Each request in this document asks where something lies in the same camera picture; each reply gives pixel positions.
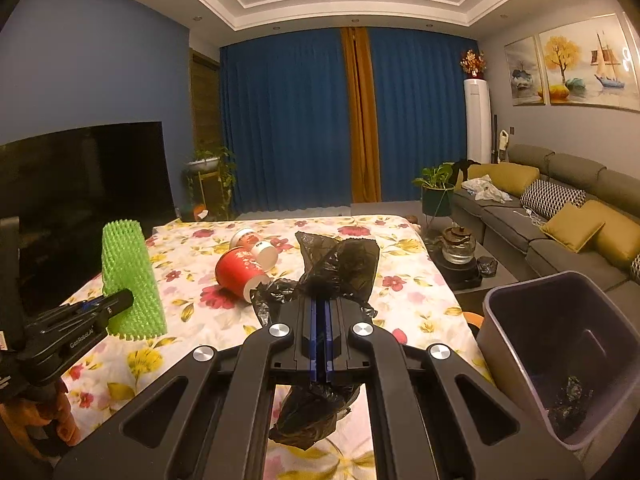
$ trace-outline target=black tv screen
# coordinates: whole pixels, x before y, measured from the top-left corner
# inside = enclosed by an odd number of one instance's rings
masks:
[[[28,314],[100,272],[102,227],[138,220],[145,237],[175,218],[161,123],[107,124],[0,146],[0,218],[20,217]]]

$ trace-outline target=blue curtain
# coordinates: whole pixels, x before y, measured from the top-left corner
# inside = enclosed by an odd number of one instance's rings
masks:
[[[382,199],[418,200],[411,181],[425,166],[466,155],[460,67],[474,40],[422,30],[370,28]]]
[[[351,203],[340,30],[268,36],[220,51],[223,136],[238,212]]]

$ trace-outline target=floral tablecloth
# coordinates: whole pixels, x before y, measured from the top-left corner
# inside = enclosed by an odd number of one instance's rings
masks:
[[[147,241],[164,304],[168,333],[153,340],[109,336],[63,377],[72,411],[87,436],[156,377],[198,345],[217,349],[241,344],[260,323],[252,307],[217,285],[214,268],[238,229],[251,227],[279,252],[274,278],[298,279],[303,272],[296,231],[335,238],[375,238],[380,262],[370,304],[374,323],[401,343],[426,348],[444,342],[489,377],[482,356],[452,291],[432,263],[420,237],[398,216],[328,217],[237,222],[172,222]],[[101,294],[100,276],[71,301]],[[272,422],[287,393],[278,386]],[[309,450],[268,441],[264,480],[357,480],[376,476],[365,388],[338,421],[337,430]]]

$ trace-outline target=teapot lid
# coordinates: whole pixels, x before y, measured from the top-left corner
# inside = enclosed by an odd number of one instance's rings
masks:
[[[442,233],[442,237],[447,242],[453,245],[463,244],[466,241],[468,241],[469,238],[471,238],[471,236],[472,234],[470,229],[467,229],[459,225],[456,225],[453,227],[447,227],[446,229],[444,229],[444,232]]]

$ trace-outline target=paper cup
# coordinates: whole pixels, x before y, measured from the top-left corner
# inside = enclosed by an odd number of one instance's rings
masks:
[[[278,263],[278,250],[264,240],[258,242],[251,248],[251,254],[265,272],[273,269]]]
[[[231,237],[231,241],[229,242],[229,248],[233,249],[234,247],[244,247],[247,250],[251,250],[251,248],[260,242],[262,238],[250,227],[245,229],[240,229],[236,234]]]
[[[224,253],[216,264],[216,280],[239,298],[251,302],[249,291],[258,283],[269,283],[254,256],[245,248],[237,247]]]

